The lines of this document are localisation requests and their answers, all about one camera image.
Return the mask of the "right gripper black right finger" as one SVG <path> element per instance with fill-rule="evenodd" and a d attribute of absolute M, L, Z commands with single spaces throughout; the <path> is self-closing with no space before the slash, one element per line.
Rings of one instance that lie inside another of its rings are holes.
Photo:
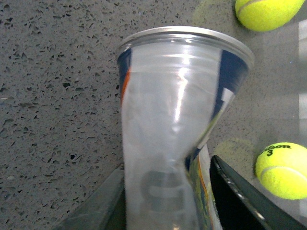
<path fill-rule="evenodd" d="M 210 179 L 224 230 L 305 230 L 220 157 L 214 155 Z"/>

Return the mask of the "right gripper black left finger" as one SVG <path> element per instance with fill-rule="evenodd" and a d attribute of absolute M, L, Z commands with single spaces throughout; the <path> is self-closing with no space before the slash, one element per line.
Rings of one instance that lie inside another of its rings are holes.
<path fill-rule="evenodd" d="M 85 202 L 56 226 L 56 229 L 125 230 L 126 204 L 123 167 L 115 169 Z"/>

